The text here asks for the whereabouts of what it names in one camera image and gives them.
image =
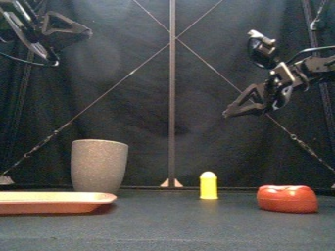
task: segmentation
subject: black table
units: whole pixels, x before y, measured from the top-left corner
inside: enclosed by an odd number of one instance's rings
[[[85,215],[0,217],[0,250],[335,250],[335,197],[319,213],[257,208],[255,192],[120,190]]]

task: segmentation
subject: gray ceramic cup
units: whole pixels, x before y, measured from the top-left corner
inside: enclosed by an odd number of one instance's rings
[[[81,139],[72,142],[70,180],[76,191],[116,193],[124,178],[128,145]]]

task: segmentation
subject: yellow object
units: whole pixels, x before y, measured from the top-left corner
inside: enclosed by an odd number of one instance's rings
[[[216,200],[217,197],[217,177],[212,172],[204,172],[200,176],[200,199]]]

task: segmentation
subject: orange tray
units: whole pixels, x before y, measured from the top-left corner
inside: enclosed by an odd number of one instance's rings
[[[0,214],[89,213],[116,196],[93,192],[0,192]]]

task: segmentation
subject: metal pole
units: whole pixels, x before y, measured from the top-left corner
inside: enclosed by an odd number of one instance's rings
[[[175,187],[175,0],[169,0],[168,187]]]

